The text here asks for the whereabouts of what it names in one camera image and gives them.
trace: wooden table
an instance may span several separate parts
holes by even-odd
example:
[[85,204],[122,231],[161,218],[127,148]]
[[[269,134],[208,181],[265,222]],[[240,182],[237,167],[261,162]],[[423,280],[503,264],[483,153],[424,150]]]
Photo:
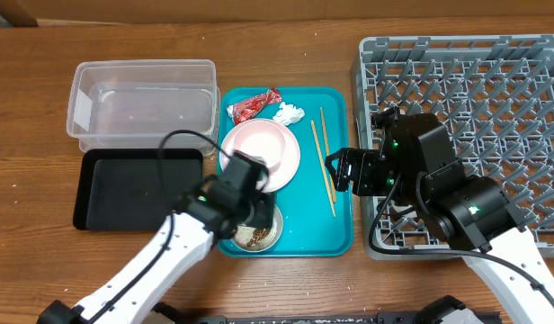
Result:
[[[152,237],[71,225],[83,153],[65,129],[79,63],[212,59],[222,94],[238,86],[332,86],[352,121],[349,67],[362,38],[515,33],[554,33],[554,16],[0,30],[0,324],[35,322],[55,299],[74,304]],[[355,127],[348,128],[356,146]],[[215,163],[205,160],[207,173]],[[165,301],[231,317],[335,315],[418,310],[451,294],[473,310],[501,310],[461,260],[368,258],[358,203],[354,198],[355,241],[345,255],[235,259],[215,250]],[[554,259],[547,262],[554,274]]]

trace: clear plastic container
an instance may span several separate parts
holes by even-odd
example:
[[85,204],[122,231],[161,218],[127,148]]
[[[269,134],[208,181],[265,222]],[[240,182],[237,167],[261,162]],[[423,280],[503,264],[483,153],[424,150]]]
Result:
[[[77,67],[67,110],[67,134],[79,148],[154,149],[170,131],[191,130],[217,141],[219,90],[207,59],[85,62]],[[178,135],[168,148],[215,149]]]

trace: gray dish rack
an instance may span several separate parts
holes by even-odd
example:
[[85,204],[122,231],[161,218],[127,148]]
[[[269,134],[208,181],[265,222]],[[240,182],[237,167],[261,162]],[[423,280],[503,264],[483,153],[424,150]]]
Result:
[[[397,105],[406,114],[435,113],[465,172],[502,184],[541,253],[554,257],[554,35],[370,37],[359,44],[351,79],[360,148],[379,148],[375,112]],[[365,242],[382,198],[361,198]],[[377,244],[447,247],[410,216],[383,217]],[[375,259],[430,258],[365,249]]]

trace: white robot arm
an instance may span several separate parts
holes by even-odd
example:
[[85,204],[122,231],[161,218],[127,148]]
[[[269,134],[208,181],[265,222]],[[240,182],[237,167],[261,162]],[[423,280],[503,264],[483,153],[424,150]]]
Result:
[[[510,229],[490,241],[489,255],[521,267],[554,298],[554,277],[543,261],[530,230]],[[487,284],[514,323],[554,323],[554,307],[531,283],[504,265],[464,256],[465,263]]]
[[[189,268],[201,261],[211,250],[213,233],[204,229],[202,222],[182,213],[174,214],[174,235],[166,252],[110,309],[95,321],[98,324],[141,323],[165,292]],[[81,317],[90,320],[151,262],[165,243],[170,230],[166,220],[158,233],[107,284],[79,301]]]

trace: blue tray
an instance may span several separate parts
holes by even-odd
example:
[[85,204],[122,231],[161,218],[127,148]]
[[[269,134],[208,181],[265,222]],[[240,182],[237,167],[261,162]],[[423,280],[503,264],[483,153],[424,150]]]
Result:
[[[327,198],[321,166],[317,156],[311,120],[315,121],[321,149],[325,152],[320,107],[323,107],[327,126],[329,152],[347,147],[347,119],[344,99],[329,87],[279,87],[287,104],[303,108],[305,117],[289,126],[301,151],[299,170],[293,179],[277,191],[277,206],[283,215],[283,233],[274,246],[259,253],[245,252],[230,240],[221,240],[219,248],[230,257],[338,257],[353,243],[353,211],[351,193],[336,193],[333,217]],[[234,127],[227,106],[267,88],[237,88],[229,91],[221,102],[219,115],[219,144]],[[265,107],[256,117],[271,119],[279,104]]]

